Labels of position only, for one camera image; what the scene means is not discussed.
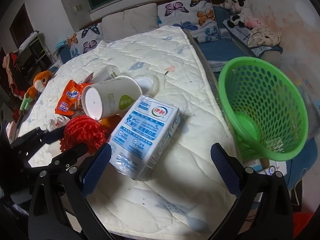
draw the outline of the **floor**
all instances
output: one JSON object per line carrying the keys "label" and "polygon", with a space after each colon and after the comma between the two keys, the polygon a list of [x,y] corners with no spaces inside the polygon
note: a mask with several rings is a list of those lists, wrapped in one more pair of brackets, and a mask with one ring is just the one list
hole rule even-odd
{"label": "floor", "polygon": [[[320,134],[316,136],[316,144],[320,146]],[[315,212],[320,204],[320,158],[307,172],[302,180],[302,211]]]}

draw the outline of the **white quilted mattress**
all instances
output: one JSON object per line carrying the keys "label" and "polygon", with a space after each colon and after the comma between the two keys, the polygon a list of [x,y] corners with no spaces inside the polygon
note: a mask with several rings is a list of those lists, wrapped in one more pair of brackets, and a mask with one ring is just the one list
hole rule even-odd
{"label": "white quilted mattress", "polygon": [[[207,239],[232,206],[210,158],[219,142],[236,156],[233,138],[222,117],[200,60],[179,27],[164,26],[98,47],[63,65],[49,81],[19,135],[57,120],[54,109],[70,79],[80,82],[112,64],[128,76],[156,75],[155,99],[180,108],[182,121],[147,182],[119,174],[110,164],[95,192],[87,197],[107,230],[131,238]],[[29,161],[47,165],[59,143],[45,145]]]}

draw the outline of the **white box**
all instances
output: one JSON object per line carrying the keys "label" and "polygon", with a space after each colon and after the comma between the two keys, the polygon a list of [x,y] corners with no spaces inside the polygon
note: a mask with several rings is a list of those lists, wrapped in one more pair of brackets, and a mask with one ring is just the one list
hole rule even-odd
{"label": "white box", "polygon": [[179,108],[140,96],[110,136],[110,163],[132,179],[146,180],[179,123]]}
{"label": "white box", "polygon": [[258,172],[261,174],[272,175],[276,171],[281,171],[283,175],[287,174],[287,164],[286,162],[277,162],[269,160],[267,158],[260,159],[264,170]]}

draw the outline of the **doorway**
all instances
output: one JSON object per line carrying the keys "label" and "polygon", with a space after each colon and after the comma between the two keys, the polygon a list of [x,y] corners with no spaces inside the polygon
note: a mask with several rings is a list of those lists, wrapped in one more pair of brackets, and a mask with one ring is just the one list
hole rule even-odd
{"label": "doorway", "polygon": [[15,16],[9,30],[17,48],[34,32],[24,4]]}

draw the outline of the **plastic basket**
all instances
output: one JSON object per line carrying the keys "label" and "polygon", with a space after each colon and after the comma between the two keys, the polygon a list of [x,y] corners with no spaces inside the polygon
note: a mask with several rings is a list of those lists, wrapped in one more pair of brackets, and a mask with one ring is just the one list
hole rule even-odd
{"label": "plastic basket", "polygon": [[275,66],[253,57],[230,60],[220,74],[219,95],[244,161],[286,161],[302,150],[307,110],[295,85]]}

